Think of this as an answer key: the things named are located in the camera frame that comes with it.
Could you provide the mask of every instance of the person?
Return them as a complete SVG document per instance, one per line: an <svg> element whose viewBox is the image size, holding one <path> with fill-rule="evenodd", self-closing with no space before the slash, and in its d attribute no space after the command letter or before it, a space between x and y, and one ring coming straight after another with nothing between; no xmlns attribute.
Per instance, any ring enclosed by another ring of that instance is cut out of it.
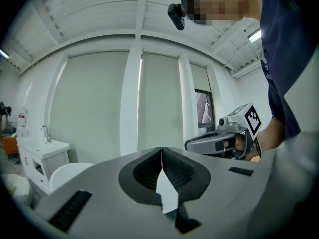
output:
<svg viewBox="0 0 319 239"><path fill-rule="evenodd" d="M316 49L303 14L294 0L181 0L187 16L199 24L217 20L234 22L254 18L260 22L264 58L261 65L268 81L272 119L257 135L261 152L277 148L296 136L300 126L286 100L286 94L303 73ZM236 136L235 148L244 149L244 138ZM258 156L257 148L245 157Z"/></svg>
<svg viewBox="0 0 319 239"><path fill-rule="evenodd" d="M0 131L2 131L2 116L5 115L4 128L8 127L8 116L11 116L11 107L5 107L3 102L0 102Z"/></svg>

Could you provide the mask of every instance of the dark blue shirt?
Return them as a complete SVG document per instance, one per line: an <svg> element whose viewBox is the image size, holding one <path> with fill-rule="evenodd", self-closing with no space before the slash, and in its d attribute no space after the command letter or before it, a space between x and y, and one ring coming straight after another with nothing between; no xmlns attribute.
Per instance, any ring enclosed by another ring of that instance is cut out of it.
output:
<svg viewBox="0 0 319 239"><path fill-rule="evenodd" d="M300 128L284 99L311 59L316 42L311 40L301 11L292 0L263 0L260 19L264 56L263 72L269 84L272 115L285 125L286 139Z"/></svg>
<svg viewBox="0 0 319 239"><path fill-rule="evenodd" d="M0 116L5 115L5 106L3 104L3 102L0 102Z"/></svg>

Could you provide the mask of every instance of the head-mounted camera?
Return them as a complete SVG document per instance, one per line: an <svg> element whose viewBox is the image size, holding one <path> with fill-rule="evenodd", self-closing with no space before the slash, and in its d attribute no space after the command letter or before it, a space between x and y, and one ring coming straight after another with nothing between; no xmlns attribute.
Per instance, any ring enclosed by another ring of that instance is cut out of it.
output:
<svg viewBox="0 0 319 239"><path fill-rule="evenodd" d="M181 3L171 3L167 13L178 30L185 28L186 15L196 24L206 25L206 15L198 14L194 9L194 0L181 0Z"/></svg>

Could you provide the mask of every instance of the faucet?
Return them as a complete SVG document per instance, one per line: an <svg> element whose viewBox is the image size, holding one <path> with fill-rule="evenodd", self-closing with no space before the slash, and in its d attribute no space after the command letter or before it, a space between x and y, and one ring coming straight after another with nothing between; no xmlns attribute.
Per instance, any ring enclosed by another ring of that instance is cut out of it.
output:
<svg viewBox="0 0 319 239"><path fill-rule="evenodd" d="M43 129L44 127L46 128L46 140L47 140L47 142L51 142L51 134L49 134L48 127L45 126L45 125L43 125L43 126L41 127L41 131L42 131L42 129Z"/></svg>

